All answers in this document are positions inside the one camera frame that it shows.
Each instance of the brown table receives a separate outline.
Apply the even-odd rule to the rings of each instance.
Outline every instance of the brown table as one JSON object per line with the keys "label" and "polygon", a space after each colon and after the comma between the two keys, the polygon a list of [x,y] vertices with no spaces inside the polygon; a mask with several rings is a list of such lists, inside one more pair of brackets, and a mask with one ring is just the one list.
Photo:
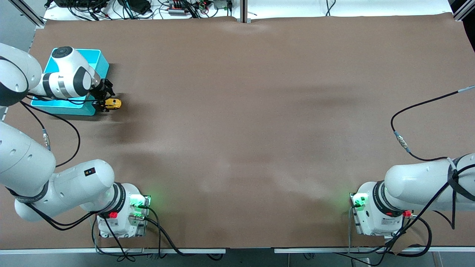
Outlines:
{"label": "brown table", "polygon": [[[401,108],[475,84],[475,57],[451,14],[413,17],[48,21],[31,48],[42,66],[54,47],[102,50],[123,107],[66,116],[82,146],[67,165],[104,159],[119,182],[152,195],[182,248],[343,247],[348,196],[415,163],[390,129]],[[475,148],[473,92],[399,116],[423,157]],[[61,162],[75,149],[65,123],[40,114]],[[20,105],[7,123],[41,142]],[[90,226],[67,232],[28,223],[0,189],[0,248],[87,248]],[[58,216],[67,222],[84,211]],[[434,246],[473,246],[474,214],[457,228],[424,218]],[[424,243],[424,228],[414,234]],[[376,245],[380,239],[355,240]],[[156,235],[129,247],[156,247]]]}

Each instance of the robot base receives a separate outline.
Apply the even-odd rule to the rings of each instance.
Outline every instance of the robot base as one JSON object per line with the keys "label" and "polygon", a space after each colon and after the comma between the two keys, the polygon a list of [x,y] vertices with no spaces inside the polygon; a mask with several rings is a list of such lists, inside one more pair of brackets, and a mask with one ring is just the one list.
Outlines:
{"label": "robot base", "polygon": [[[107,223],[117,238],[141,237],[145,235],[147,221],[143,218],[148,216],[148,209],[140,209],[131,203],[131,195],[140,195],[137,187],[129,183],[123,183],[125,189],[125,202],[122,209],[117,213],[116,218],[107,219]],[[143,206],[149,207],[150,201]],[[107,227],[106,221],[101,216],[97,216],[97,223],[101,237],[113,237]]]}
{"label": "robot base", "polygon": [[376,182],[364,183],[355,194],[350,194],[353,205],[364,204],[359,208],[354,208],[354,220],[358,234],[368,236],[384,236],[391,239],[402,226],[402,215],[390,217],[382,213],[373,199],[373,188]]}

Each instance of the teal container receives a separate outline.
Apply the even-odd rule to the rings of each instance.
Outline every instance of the teal container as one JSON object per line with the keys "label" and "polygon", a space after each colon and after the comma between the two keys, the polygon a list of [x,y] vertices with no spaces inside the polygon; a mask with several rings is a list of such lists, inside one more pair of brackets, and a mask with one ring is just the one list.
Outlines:
{"label": "teal container", "polygon": [[[101,79],[105,79],[107,76],[107,71],[109,70],[109,63],[105,59],[104,55],[100,50],[97,49],[76,49],[84,58],[87,60],[89,65],[96,70],[99,74]],[[43,73],[48,72],[58,72],[58,65],[54,61],[54,59],[49,56],[48,63],[46,64],[45,71]],[[70,98],[71,100],[93,100],[94,98],[87,94],[82,97]],[[95,109],[92,106],[91,102],[84,102],[79,105],[73,104],[68,101],[64,100],[51,100],[51,101],[41,101],[35,100],[31,101],[31,105],[37,107],[41,110],[53,113],[53,114],[66,114],[66,115],[84,115],[84,116],[92,116],[95,114]]]}

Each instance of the yellow toy car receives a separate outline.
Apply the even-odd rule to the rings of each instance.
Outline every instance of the yellow toy car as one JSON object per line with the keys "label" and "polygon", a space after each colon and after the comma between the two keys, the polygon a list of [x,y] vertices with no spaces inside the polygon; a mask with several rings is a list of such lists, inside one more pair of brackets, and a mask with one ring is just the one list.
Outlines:
{"label": "yellow toy car", "polygon": [[109,98],[105,101],[105,107],[107,109],[119,109],[122,106],[122,101],[117,98]]}

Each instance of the gray floor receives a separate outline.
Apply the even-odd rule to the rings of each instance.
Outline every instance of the gray floor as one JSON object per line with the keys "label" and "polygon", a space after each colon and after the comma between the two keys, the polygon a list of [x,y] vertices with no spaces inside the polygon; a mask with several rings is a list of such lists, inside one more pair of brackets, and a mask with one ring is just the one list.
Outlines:
{"label": "gray floor", "polygon": [[[46,0],[28,0],[40,16],[44,15],[42,7]],[[0,42],[28,51],[35,33],[35,26],[20,15],[8,1],[0,0]],[[369,255],[373,264],[377,263],[380,255]],[[9,267],[108,267],[117,265],[115,258],[96,254],[29,254],[29,255],[0,255],[0,266]],[[351,260],[336,254],[315,254],[313,259],[306,260],[303,254],[274,254],[272,249],[228,249],[226,255],[219,262],[214,262],[206,255],[180,257],[168,255],[165,259],[138,257],[135,263],[121,262],[120,266],[163,266],[163,267],[191,267],[191,266],[227,266],[227,267],[318,267],[341,266],[350,267]],[[418,258],[403,258],[387,255],[381,264],[382,267],[473,267],[475,253],[444,252],[427,253]]]}

